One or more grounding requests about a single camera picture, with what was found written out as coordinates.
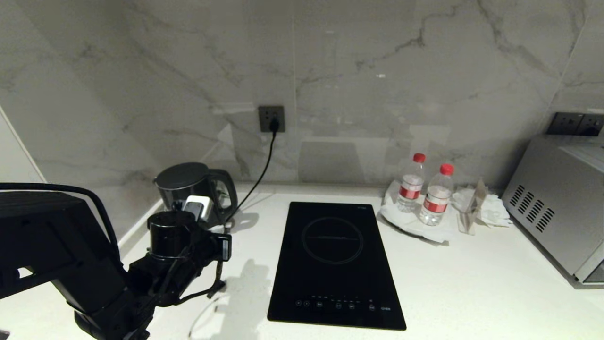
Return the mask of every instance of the bottle label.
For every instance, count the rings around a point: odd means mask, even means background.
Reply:
[[[409,184],[405,181],[400,185],[399,195],[405,198],[409,198],[410,200],[415,200],[419,197],[420,191],[422,191],[423,183],[418,185]]]
[[[430,193],[428,193],[426,195],[426,199],[423,201],[423,207],[436,214],[441,214],[441,213],[445,212],[448,204],[449,204],[448,197],[447,198],[438,198],[438,197],[430,195]]]

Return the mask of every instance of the electric kettle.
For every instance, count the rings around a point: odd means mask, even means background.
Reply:
[[[153,180],[164,205],[181,210],[190,195],[207,196],[214,203],[208,227],[225,224],[237,209],[237,192],[228,172],[209,169],[203,163],[182,163],[171,166]]]

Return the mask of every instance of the microwave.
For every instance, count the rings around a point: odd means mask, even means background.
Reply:
[[[502,200],[575,287],[604,287],[604,139],[534,138]]]

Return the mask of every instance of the wall outlet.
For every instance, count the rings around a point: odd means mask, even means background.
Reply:
[[[577,136],[598,136],[604,124],[604,114],[586,114],[574,132]]]
[[[573,135],[577,131],[583,116],[582,113],[556,112],[546,134]]]
[[[285,108],[283,106],[258,106],[258,118],[261,132],[272,132],[270,124],[273,118],[277,118],[279,121],[277,132],[285,132]]]

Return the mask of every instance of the induction cooktop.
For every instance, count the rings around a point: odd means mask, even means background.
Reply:
[[[289,205],[268,319],[406,329],[371,205]]]

